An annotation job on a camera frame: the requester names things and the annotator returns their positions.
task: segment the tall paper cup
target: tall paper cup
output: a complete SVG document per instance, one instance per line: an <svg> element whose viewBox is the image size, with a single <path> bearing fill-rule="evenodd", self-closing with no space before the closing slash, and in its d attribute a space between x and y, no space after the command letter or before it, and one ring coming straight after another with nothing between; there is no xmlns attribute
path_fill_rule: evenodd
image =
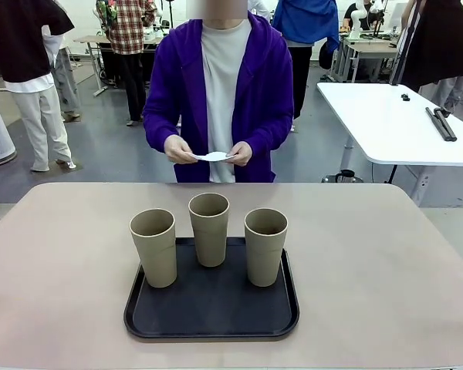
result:
<svg viewBox="0 0 463 370"><path fill-rule="evenodd" d="M226 256L228 199L216 193L193 197L188 204L199 263L216 267Z"/></svg>
<svg viewBox="0 0 463 370"><path fill-rule="evenodd" d="M247 275L254 285L276 282L287 230L288 219L277 210L262 208L245 216Z"/></svg>
<svg viewBox="0 0 463 370"><path fill-rule="evenodd" d="M145 210L130 222L147 282L154 288L165 288L177 278L175 219L167 210Z"/></svg>

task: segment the purple jacket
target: purple jacket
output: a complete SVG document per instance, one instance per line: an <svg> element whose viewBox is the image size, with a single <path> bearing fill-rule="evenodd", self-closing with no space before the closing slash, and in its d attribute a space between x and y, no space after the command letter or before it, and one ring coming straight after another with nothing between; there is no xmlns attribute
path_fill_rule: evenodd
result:
<svg viewBox="0 0 463 370"><path fill-rule="evenodd" d="M252 24L238 73L233 143L247 142L252 158L235 166L238 183L271 183L271 150L286 140L293 120L292 59L282 36L262 17L248 14ZM202 21L176 28L158 46L150 95L144 108L147 142L164 152L164 141L177 134L197 155L208 154L208 110L201 48ZM179 183L209 182L209 164L175 165Z"/></svg>

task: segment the white paper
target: white paper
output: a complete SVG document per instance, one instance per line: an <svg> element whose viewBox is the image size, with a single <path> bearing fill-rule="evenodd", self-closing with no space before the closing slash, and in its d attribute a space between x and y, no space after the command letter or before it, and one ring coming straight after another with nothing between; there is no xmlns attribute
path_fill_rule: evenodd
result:
<svg viewBox="0 0 463 370"><path fill-rule="evenodd" d="M227 156L227 153L223 152L213 152L206 154L205 156L196 156L195 154L191 154L196 160L205 160L206 162L223 162L224 160L229 160L234 156Z"/></svg>

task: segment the black tray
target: black tray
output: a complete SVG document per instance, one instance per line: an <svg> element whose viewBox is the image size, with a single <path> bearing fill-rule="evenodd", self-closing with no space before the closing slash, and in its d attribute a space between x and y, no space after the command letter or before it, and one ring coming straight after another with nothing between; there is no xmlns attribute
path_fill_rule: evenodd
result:
<svg viewBox="0 0 463 370"><path fill-rule="evenodd" d="M245 238L230 237L225 262L197 260L194 238L177 238L177 280L152 288L139 268L125 308L125 325L140 338L278 338L293 330L299 305L283 250L278 280L267 288L248 281Z"/></svg>

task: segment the hand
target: hand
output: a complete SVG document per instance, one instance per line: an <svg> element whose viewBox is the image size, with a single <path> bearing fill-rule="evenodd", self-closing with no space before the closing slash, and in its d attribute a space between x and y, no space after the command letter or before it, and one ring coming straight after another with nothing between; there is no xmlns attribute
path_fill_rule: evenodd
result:
<svg viewBox="0 0 463 370"><path fill-rule="evenodd" d="M226 163L231 163L236 166L245 167L247 163L252 158L252 148L245 141L236 143L233 148L231 148L228 156L234 156L226 161Z"/></svg>
<svg viewBox="0 0 463 370"><path fill-rule="evenodd" d="M170 135L164 141L164 153L173 163L190 164L198 161L191 156L191 148L179 135Z"/></svg>

